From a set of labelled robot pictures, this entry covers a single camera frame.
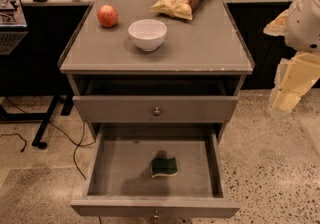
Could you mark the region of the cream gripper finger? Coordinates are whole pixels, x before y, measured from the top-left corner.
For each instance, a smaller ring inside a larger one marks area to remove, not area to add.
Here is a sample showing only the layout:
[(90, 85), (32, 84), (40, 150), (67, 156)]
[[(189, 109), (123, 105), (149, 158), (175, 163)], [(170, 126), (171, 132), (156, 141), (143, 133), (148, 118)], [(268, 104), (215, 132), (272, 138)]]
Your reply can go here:
[(269, 113), (273, 117), (288, 116), (319, 79), (319, 53), (298, 51), (290, 60), (282, 59), (269, 98)]
[(265, 26), (263, 33), (270, 36), (284, 36), (288, 10), (284, 10), (273, 21)]

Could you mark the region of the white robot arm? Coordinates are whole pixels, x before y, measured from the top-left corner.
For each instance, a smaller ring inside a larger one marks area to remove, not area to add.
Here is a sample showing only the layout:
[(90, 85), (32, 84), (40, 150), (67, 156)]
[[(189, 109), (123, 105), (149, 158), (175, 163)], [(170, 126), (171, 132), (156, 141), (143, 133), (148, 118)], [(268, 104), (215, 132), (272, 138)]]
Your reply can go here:
[(269, 113), (285, 117), (320, 79), (320, 0), (294, 0), (263, 33), (283, 36), (296, 53), (282, 58), (269, 98)]

